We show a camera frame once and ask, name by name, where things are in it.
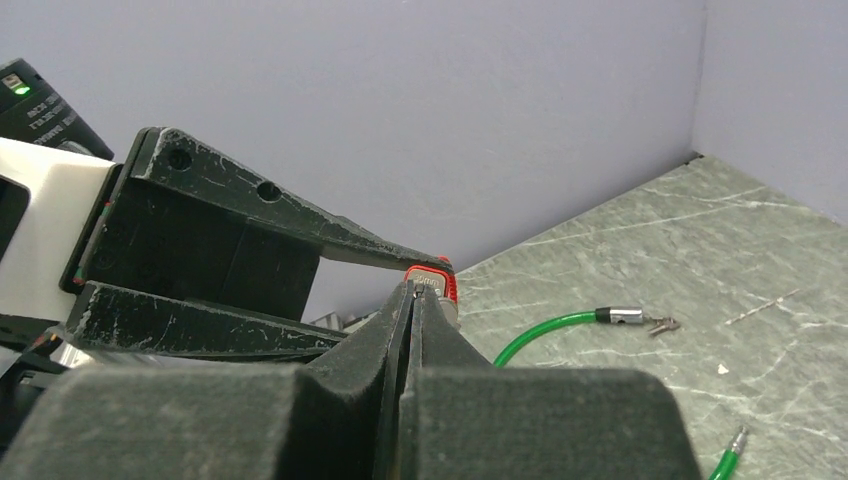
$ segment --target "gray marble surface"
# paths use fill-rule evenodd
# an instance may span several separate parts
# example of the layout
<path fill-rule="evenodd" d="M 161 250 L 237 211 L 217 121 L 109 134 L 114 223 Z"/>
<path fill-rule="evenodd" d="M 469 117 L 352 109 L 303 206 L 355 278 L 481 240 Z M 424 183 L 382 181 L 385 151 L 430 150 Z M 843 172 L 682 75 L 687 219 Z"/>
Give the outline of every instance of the gray marble surface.
<path fill-rule="evenodd" d="M 636 304 L 674 316 L 682 327 L 657 338 L 647 327 L 559 330 L 510 364 L 655 375 L 705 476 L 744 423 L 736 478 L 848 478 L 848 229 L 726 164 L 695 160 L 458 280 L 461 331 L 489 359 L 574 311 Z"/>

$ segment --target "metal connector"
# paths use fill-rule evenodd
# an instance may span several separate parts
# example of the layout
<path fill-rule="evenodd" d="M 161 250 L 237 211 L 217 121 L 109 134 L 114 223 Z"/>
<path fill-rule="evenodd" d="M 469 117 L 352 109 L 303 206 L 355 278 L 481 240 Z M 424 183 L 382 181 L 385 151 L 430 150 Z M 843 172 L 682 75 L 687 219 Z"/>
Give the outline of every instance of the metal connector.
<path fill-rule="evenodd" d="M 671 332 L 680 328 L 680 322 L 675 320 L 673 317 L 652 318 L 650 320 L 657 325 L 656 327 L 648 330 L 648 335 L 652 337 L 656 337 L 663 332 Z"/>
<path fill-rule="evenodd" d="M 605 307 L 595 310 L 600 323 L 626 323 L 641 325 L 645 323 L 642 307 Z"/>
<path fill-rule="evenodd" d="M 744 425 L 739 427 L 739 433 L 733 437 L 733 440 L 727 445 L 727 449 L 736 455 L 742 455 L 742 452 L 745 451 L 745 445 L 748 444 L 748 427 Z"/>

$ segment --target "scratch marks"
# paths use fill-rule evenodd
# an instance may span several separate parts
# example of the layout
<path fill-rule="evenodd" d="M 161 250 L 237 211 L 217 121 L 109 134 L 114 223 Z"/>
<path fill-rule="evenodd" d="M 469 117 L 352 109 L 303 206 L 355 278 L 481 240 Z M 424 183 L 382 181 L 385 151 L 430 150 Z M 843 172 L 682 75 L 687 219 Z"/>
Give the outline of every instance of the scratch marks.
<path fill-rule="evenodd" d="M 159 341 L 158 341 L 158 342 L 156 342 L 156 345 L 154 345 L 154 346 L 153 346 L 153 349 L 154 349 L 154 350 L 158 350 L 158 349 L 159 349 L 159 345 L 162 343 L 162 341 L 164 341 L 164 340 L 165 340 L 165 337 L 167 337 L 167 336 L 168 336 L 168 330 L 170 330 L 170 329 L 171 329 L 171 325 L 175 324 L 176 322 L 177 322 L 177 319 L 176 319 L 176 318 L 174 318 L 174 316 L 173 316 L 173 315 L 171 315 L 171 316 L 168 318 L 168 324 L 167 324 L 167 325 L 165 325 L 165 331 L 164 331 L 164 332 L 162 332 L 162 336 L 161 336 L 161 337 L 159 337 Z"/>
<path fill-rule="evenodd" d="M 533 280 L 533 281 L 536 281 L 536 282 L 551 283 L 551 284 L 554 284 L 554 285 L 561 285 L 560 282 L 558 282 L 556 280 L 551 280 L 550 278 L 548 278 L 546 276 L 535 275 L 535 274 L 532 274 L 532 273 L 529 273 L 529 272 L 519 272 L 517 270 L 506 270 L 506 269 L 501 269 L 501 270 L 503 272 L 503 275 L 506 278 L 523 277 L 523 278 L 527 278 L 529 280 Z"/>
<path fill-rule="evenodd" d="M 666 385 L 666 387 L 673 392 L 685 392 L 691 393 L 693 395 L 703 395 L 706 397 L 710 397 L 713 400 L 720 400 L 722 402 L 742 403 L 755 400 L 755 398 L 748 397 L 746 395 L 724 395 L 721 393 L 708 392 L 706 390 L 701 390 L 698 388 L 689 388 L 681 385 Z"/>
<path fill-rule="evenodd" d="M 211 183 L 212 185 L 217 185 L 217 186 L 219 186 L 219 187 L 225 187 L 225 186 L 226 186 L 226 185 L 224 185 L 223 183 L 216 182 L 215 180 L 212 180 L 212 179 L 211 179 L 211 178 L 209 178 L 209 177 L 201 177 L 201 178 L 202 178 L 202 179 L 204 179 L 204 180 L 206 180 L 207 182 Z"/>
<path fill-rule="evenodd" d="M 737 207 L 737 205 L 726 205 L 724 207 L 713 208 L 713 209 L 705 210 L 705 211 L 702 211 L 702 212 L 689 213 L 689 214 L 686 214 L 686 215 L 679 215 L 679 216 L 670 217 L 670 218 L 661 218 L 659 220 L 651 220 L 650 222 L 634 223 L 632 225 L 619 225 L 619 226 L 616 226 L 616 227 L 604 228 L 604 229 L 601 229 L 601 230 L 593 230 L 591 232 L 584 232 L 584 233 L 577 233 L 577 234 L 573 234 L 573 235 L 566 235 L 564 237 L 550 238 L 550 239 L 547 239 L 547 240 L 538 240 L 538 241 L 535 241 L 535 242 L 525 242 L 525 243 L 517 245 L 516 248 L 534 247 L 536 245 L 545 245 L 545 244 L 548 244 L 548 243 L 556 243 L 556 242 L 561 242 L 563 240 L 571 240 L 571 239 L 574 239 L 574 238 L 591 237 L 591 236 L 597 235 L 599 233 L 612 233 L 612 232 L 619 232 L 619 231 L 622 231 L 622 230 L 630 230 L 630 229 L 633 229 L 633 228 L 650 227 L 650 226 L 653 226 L 653 225 L 661 225 L 663 223 L 678 222 L 680 220 L 686 220 L 687 218 L 695 218 L 695 217 L 701 217 L 701 216 L 704 216 L 704 215 L 712 215 L 712 214 L 720 212 L 722 210 L 727 210 L 728 208 L 735 208 L 735 207 Z"/>
<path fill-rule="evenodd" d="M 686 198 L 686 199 L 689 199 L 689 200 L 695 200 L 697 202 L 720 203 L 720 202 L 726 202 L 728 200 L 733 200 L 734 198 L 739 198 L 739 197 L 742 197 L 742 196 L 745 196 L 745 195 L 749 195 L 751 193 L 756 193 L 756 192 L 759 192 L 761 190 L 765 190 L 765 188 L 766 187 L 764 187 L 764 186 L 760 186 L 760 187 L 757 187 L 757 188 L 752 188 L 750 190 L 745 190 L 744 192 L 734 193 L 732 195 L 727 195 L 727 196 L 718 197 L 718 198 L 693 197 L 691 195 L 681 195 L 679 193 L 661 192 L 659 190 L 654 190 L 654 189 L 651 189 L 651 188 L 643 188 L 642 191 L 650 193 L 651 195 L 657 195 L 659 197 Z"/>
<path fill-rule="evenodd" d="M 600 349 L 595 349 L 595 350 L 583 350 L 582 352 L 577 352 L 577 355 L 593 355 L 593 354 L 596 354 L 596 353 L 604 353 L 604 354 L 607 354 L 607 355 L 616 355 L 616 356 L 619 356 L 619 357 L 633 357 L 633 358 L 635 358 L 635 357 L 650 357 L 650 356 L 653 356 L 653 355 L 662 355 L 663 358 L 667 358 L 667 357 L 688 357 L 688 356 L 692 355 L 691 353 L 673 352 L 673 351 L 668 350 L 668 349 L 666 349 L 666 350 L 656 350 L 656 351 L 653 351 L 653 352 L 624 353 L 624 352 L 619 352 L 617 350 L 612 350 L 612 349 L 609 349 L 609 348 L 600 348 Z"/>
<path fill-rule="evenodd" d="M 782 362 L 782 361 L 783 361 L 783 359 L 784 359 L 784 358 L 786 358 L 786 354 L 787 354 L 787 353 L 789 353 L 789 351 L 790 351 L 790 350 L 792 349 L 792 347 L 794 347 L 795 345 L 798 345 L 798 340 L 792 340 L 792 343 L 790 343 L 790 344 L 789 344 L 789 345 L 788 345 L 788 346 L 787 346 L 787 347 L 786 347 L 786 348 L 785 348 L 785 349 L 784 349 L 784 350 L 780 353 L 780 355 L 778 355 L 777 360 L 775 360 L 775 361 L 774 361 L 774 363 L 773 363 L 773 364 L 772 364 L 772 365 L 771 365 L 768 369 L 766 369 L 766 371 L 765 371 L 765 372 L 761 373 L 760 375 L 757 375 L 757 376 L 756 376 L 756 377 L 754 377 L 754 378 L 748 379 L 747 381 L 748 381 L 748 382 L 756 382 L 756 381 L 758 381 L 758 380 L 762 380 L 763 378 L 765 378 L 766 376 L 768 376 L 770 373 L 774 372 L 774 370 L 777 368 L 777 366 L 778 366 L 778 365 L 780 365 L 780 362 Z"/>
<path fill-rule="evenodd" d="M 536 307 L 536 306 L 547 305 L 547 304 L 548 304 L 547 301 L 541 301 L 541 302 L 532 302 L 532 303 L 519 303 L 519 304 L 515 304 L 515 305 L 505 305 L 505 306 L 502 306 L 502 307 L 481 308 L 479 310 L 471 310 L 471 311 L 463 312 L 463 316 L 479 315 L 481 313 L 505 312 L 505 311 L 508 311 L 508 310 L 522 310 L 522 309 L 527 308 L 527 307 Z"/>
<path fill-rule="evenodd" d="M 783 407 L 783 411 L 781 411 L 781 412 L 780 412 L 780 417 L 778 417 L 778 418 L 777 418 L 777 420 L 778 420 L 778 421 L 783 421 L 783 419 L 784 419 L 784 418 L 786 418 L 786 416 L 787 416 L 787 415 L 790 415 L 790 414 L 792 414 L 792 413 L 795 413 L 794 408 L 795 408 L 795 405 L 798 403 L 798 400 L 800 400 L 800 399 L 801 399 L 801 397 L 804 395 L 804 393 L 805 393 L 807 390 L 809 390 L 809 388 L 810 388 L 811 386 L 813 386 L 813 384 L 815 384 L 815 383 L 818 383 L 818 382 L 807 382 L 807 384 L 806 384 L 806 385 L 804 385 L 804 386 L 802 386 L 801 388 L 799 388 L 799 389 L 798 389 L 798 392 L 797 392 L 797 393 L 795 393 L 795 396 L 794 396 L 794 397 L 792 397 L 792 400 L 790 400 L 790 401 L 786 404 L 786 406 L 785 406 L 785 407 Z"/>
<path fill-rule="evenodd" d="M 820 323 L 807 322 L 807 323 L 802 323 L 801 325 L 799 325 L 798 329 L 799 330 L 806 330 L 808 328 L 819 328 L 819 327 L 848 328 L 848 325 L 845 325 L 843 323 L 836 323 L 836 322 L 820 322 Z"/>
<path fill-rule="evenodd" d="M 739 320 L 742 320 L 743 318 L 750 317 L 751 315 L 754 315 L 755 313 L 761 312 L 762 310 L 765 310 L 769 307 L 773 307 L 773 306 L 775 306 L 779 303 L 783 303 L 783 301 L 785 299 L 791 297 L 792 295 L 795 295 L 796 293 L 798 293 L 800 291 L 801 291 L 800 288 L 796 288 L 795 290 L 792 290 L 791 292 L 787 293 L 786 295 L 783 295 L 782 297 L 777 297 L 774 300 L 768 301 L 768 302 L 760 305 L 757 308 L 752 308 L 751 310 L 748 310 L 747 312 L 743 313 L 742 315 L 739 315 L 736 318 L 731 318 L 730 320 L 725 321 L 724 324 L 725 325 L 733 325 L 734 323 L 738 322 Z"/>

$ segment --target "cable end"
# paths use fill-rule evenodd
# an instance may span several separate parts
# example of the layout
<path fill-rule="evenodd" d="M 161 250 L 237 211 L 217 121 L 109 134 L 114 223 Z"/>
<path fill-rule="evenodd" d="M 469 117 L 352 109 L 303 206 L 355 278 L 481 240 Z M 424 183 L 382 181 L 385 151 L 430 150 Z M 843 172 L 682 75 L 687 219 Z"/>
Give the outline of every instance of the cable end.
<path fill-rule="evenodd" d="M 742 452 L 745 451 L 745 445 L 748 444 L 748 427 L 742 425 L 739 427 L 739 433 L 733 437 L 733 440 L 730 441 L 730 444 L 727 446 L 727 449 L 731 452 L 735 453 L 738 456 L 742 455 Z"/>
<path fill-rule="evenodd" d="M 642 307 L 604 307 L 595 310 L 599 323 L 626 323 L 641 325 L 645 323 Z"/>

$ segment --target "green cable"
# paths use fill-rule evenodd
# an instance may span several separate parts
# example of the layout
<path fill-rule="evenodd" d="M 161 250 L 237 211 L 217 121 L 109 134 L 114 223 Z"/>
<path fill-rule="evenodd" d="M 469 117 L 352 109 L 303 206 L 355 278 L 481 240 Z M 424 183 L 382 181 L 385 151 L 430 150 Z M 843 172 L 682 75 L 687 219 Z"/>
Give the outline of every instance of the green cable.
<path fill-rule="evenodd" d="M 552 318 L 542 322 L 535 327 L 522 333 L 515 340 L 509 342 L 503 351 L 494 361 L 496 367 L 503 367 L 509 360 L 518 353 L 519 350 L 527 346 L 528 343 L 541 337 L 542 335 L 557 330 L 559 328 L 568 327 L 571 325 L 579 325 L 581 323 L 593 323 L 597 321 L 595 312 L 578 312 L 564 315 L 562 317 Z"/>
<path fill-rule="evenodd" d="M 609 308 L 605 308 L 595 310 L 593 312 L 570 313 L 568 315 L 563 315 L 562 317 L 556 317 L 542 322 L 525 331 L 516 337 L 515 340 L 509 342 L 509 345 L 507 345 L 501 353 L 498 354 L 493 363 L 496 367 L 504 367 L 519 350 L 527 346 L 527 344 L 533 340 L 546 333 L 563 327 L 579 325 L 581 323 L 597 322 L 599 313 L 601 313 L 602 316 L 607 317 L 605 319 L 607 322 L 609 321 Z M 721 460 L 718 462 L 718 465 L 712 475 L 710 475 L 709 480 L 729 480 L 730 477 L 733 476 L 733 472 L 736 470 L 736 465 L 739 463 L 739 457 L 745 449 L 747 440 L 748 429 L 743 426 L 739 429 L 739 433 L 733 437 L 733 440 L 731 440 L 730 444 L 727 446 L 727 450 L 724 451 L 724 455 L 722 455 Z"/>
<path fill-rule="evenodd" d="M 732 477 L 747 442 L 748 429 L 744 426 L 740 427 L 739 433 L 730 441 L 730 444 L 724 451 L 724 455 L 721 456 L 721 460 L 719 460 L 718 465 L 713 470 L 713 474 L 710 475 L 709 480 L 728 480 Z"/>
<path fill-rule="evenodd" d="M 733 470 L 736 469 L 736 464 L 739 462 L 739 455 L 727 450 L 721 456 L 721 461 L 716 465 L 713 474 L 710 475 L 710 480 L 727 480 L 733 475 Z"/>

